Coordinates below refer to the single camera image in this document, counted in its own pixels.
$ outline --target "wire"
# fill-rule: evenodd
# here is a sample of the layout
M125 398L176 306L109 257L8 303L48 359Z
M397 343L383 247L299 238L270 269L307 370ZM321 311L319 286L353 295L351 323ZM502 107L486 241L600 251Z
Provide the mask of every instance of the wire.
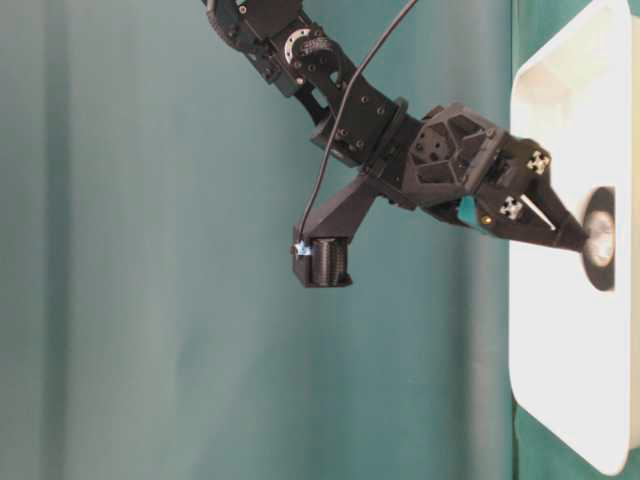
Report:
M333 124L333 129L331 130L331 134L329 135L329 139L327 140L327 145L324 149L324 157L322 158L322 164L320 165L320 172L318 173L318 178L316 179L316 184L313 188L311 196L309 197L309 201L307 202L307 206L304 209L304 214L302 215L302 221L300 222L300 234L298 236L298 242L303 241L304 237L304 229L307 224L307 220L309 219L309 214L311 213L311 209L315 204L318 194L320 193L320 187L322 186L322 182L324 181L325 174L327 173L327 166L329 164L329 157L331 155L331 150L333 149L333 143L335 142L336 135L338 134L338 129L340 126L340 121L344 115L344 110L349 101L349 96L351 95L351 91L353 90L353 86L356 81L362 75L362 72L369 66L373 58L380 51L382 46L391 36L396 28L402 23L402 20L407 16L407 14L411 11L413 7L415 7L418 0L409 0L404 8L400 11L398 16L394 18L391 24L387 27L387 29L382 33L382 35L378 38L373 48L369 51L365 59L362 61L360 66L356 69L353 77L349 81L349 85L345 90L344 96L342 97L342 103L340 104L340 109L338 110L338 114L336 115L336 120Z

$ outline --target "green backdrop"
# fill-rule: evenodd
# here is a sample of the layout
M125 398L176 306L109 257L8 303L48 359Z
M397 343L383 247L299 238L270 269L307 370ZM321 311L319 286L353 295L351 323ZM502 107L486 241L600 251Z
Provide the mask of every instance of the green backdrop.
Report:
M354 59L403 3L306 1ZM368 77L506 126L510 35L422 0ZM0 64L0 478L511 478L503 242L380 202L301 289L310 122L198 0L4 1Z
M588 0L514 0L514 73L588 3ZM629 3L633 13L640 14L640 0ZM515 473L520 480L612 478L599 474L523 409L517 411L515 429ZM640 478L640 452L633 453L623 474L614 478Z

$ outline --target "black robotic arm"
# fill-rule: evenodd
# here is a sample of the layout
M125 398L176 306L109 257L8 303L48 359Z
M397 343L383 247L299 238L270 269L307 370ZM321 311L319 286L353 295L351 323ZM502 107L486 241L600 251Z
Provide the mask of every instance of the black robotic arm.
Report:
M325 148L356 72L340 45L301 0L202 1L227 45L302 103L316 125L313 143ZM582 252L587 235L551 188L549 152L460 104L436 107L422 120L407 105L355 80L332 153L359 173L294 227L294 272L304 286L352 283L348 245L377 197L496 237Z

